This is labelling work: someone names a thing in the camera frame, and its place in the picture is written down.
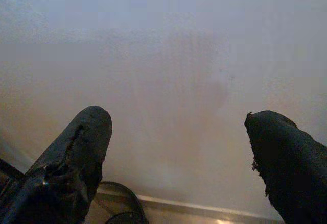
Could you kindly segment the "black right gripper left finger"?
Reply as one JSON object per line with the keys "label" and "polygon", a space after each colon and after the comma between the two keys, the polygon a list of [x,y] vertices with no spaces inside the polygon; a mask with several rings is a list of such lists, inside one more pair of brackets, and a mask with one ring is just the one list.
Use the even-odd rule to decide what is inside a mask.
{"label": "black right gripper left finger", "polygon": [[10,189],[10,223],[84,223],[112,135],[100,106],[79,112]]}

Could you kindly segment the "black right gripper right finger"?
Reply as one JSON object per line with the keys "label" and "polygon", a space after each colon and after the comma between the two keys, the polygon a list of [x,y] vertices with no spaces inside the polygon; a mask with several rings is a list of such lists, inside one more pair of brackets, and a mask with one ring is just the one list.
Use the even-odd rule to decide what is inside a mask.
{"label": "black right gripper right finger", "polygon": [[285,223],[326,223],[326,146],[286,116],[266,110],[244,122],[252,169]]}

